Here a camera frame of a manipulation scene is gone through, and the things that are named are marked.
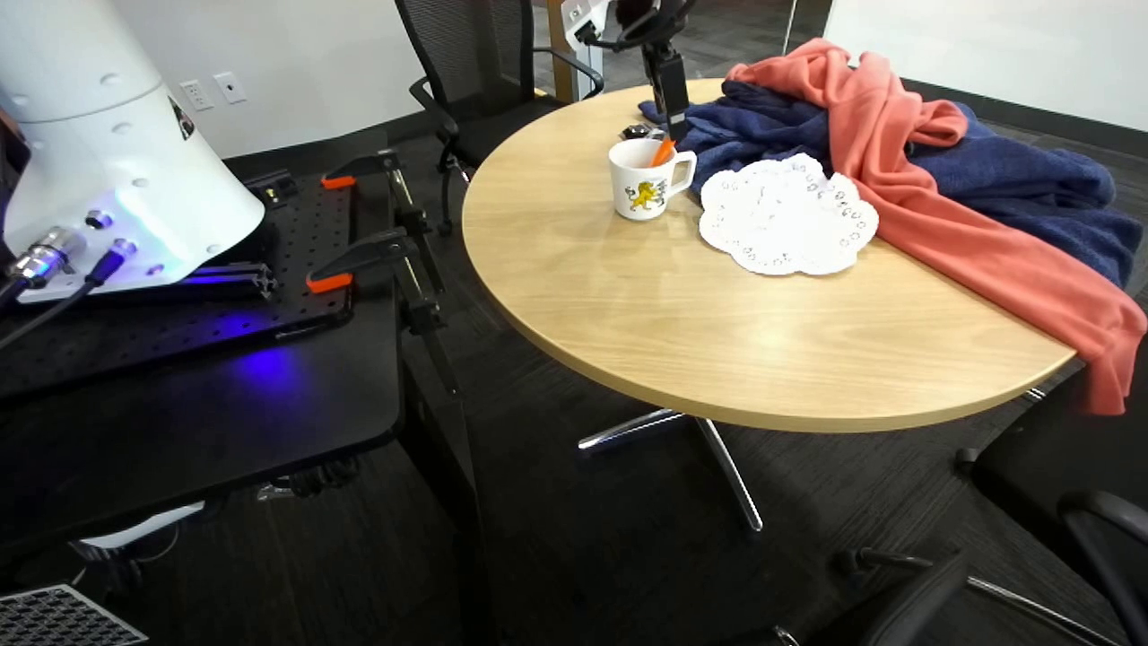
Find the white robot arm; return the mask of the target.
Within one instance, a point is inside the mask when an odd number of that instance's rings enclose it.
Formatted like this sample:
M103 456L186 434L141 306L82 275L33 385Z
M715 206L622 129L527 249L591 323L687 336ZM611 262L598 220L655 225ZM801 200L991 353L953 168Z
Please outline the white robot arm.
M26 306L75 296L110 249L127 262L100 296L180 284L265 220L110 0L0 0L0 113L30 149L2 244L75 242Z

